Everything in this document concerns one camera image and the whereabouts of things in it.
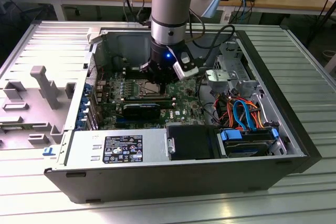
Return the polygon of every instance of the power supply label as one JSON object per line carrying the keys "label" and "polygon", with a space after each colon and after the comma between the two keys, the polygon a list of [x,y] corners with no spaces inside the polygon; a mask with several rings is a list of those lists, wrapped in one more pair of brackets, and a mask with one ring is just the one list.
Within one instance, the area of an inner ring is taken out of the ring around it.
{"label": "power supply label", "polygon": [[142,162],[142,135],[105,137],[103,162]]}

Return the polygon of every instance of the yellow wire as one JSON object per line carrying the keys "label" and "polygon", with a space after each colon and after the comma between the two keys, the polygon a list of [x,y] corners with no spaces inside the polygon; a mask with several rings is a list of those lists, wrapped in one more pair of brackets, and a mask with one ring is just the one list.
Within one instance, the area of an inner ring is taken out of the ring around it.
{"label": "yellow wire", "polygon": [[259,119],[259,124],[260,124],[260,126],[261,126],[262,128],[265,128],[265,127],[263,126],[263,124],[261,123],[261,119],[260,119],[260,111],[258,111],[258,119]]}

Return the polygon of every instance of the robotic arm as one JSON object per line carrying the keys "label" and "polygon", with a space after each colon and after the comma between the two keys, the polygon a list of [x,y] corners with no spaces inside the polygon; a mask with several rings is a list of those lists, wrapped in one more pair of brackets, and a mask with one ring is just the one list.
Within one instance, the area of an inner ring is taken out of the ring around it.
{"label": "robotic arm", "polygon": [[212,17],[220,0],[152,0],[151,53],[141,66],[152,83],[165,86],[198,73],[202,59],[194,59],[185,44],[189,9],[198,16]]}

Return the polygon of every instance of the motherboard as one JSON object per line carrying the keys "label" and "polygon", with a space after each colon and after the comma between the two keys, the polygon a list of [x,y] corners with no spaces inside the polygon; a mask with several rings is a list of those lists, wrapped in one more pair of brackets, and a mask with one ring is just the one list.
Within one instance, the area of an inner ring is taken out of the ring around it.
{"label": "motherboard", "polygon": [[196,79],[170,84],[160,92],[157,84],[115,72],[96,85],[100,130],[156,129],[179,123],[205,124],[195,96]]}

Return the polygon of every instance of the power cord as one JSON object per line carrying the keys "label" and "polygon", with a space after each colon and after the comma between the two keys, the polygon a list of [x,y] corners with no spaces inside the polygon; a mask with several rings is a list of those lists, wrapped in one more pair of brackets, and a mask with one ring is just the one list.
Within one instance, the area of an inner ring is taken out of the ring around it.
{"label": "power cord", "polygon": [[137,18],[136,15],[134,14],[133,9],[132,9],[132,7],[131,7],[130,0],[126,0],[126,3],[127,3],[128,10],[130,11],[130,13],[131,13],[132,16],[133,16],[134,21],[137,22],[137,23],[139,23],[140,25],[144,25],[143,22],[139,22],[138,18]]}

